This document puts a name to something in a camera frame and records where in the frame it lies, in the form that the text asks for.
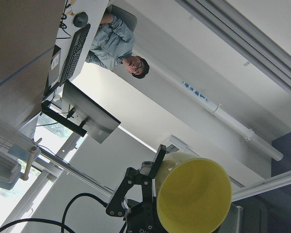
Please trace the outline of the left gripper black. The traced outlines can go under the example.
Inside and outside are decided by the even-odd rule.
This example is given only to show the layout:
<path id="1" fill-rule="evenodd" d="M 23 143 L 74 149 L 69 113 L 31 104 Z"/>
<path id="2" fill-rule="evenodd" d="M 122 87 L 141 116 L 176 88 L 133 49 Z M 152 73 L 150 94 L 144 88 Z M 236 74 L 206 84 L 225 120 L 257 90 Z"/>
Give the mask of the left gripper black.
<path id="1" fill-rule="evenodd" d="M 120 185 L 113 192 L 106 207 L 106 214 L 122 217 L 126 223 L 126 233 L 165 233 L 153 195 L 152 180 L 156 177 L 162 161 L 166 155 L 166 146 L 160 144 L 154 162 L 145 161 L 139 170 L 127 168 Z M 141 186 L 142 201 L 126 199 L 127 192 L 134 186 Z"/>

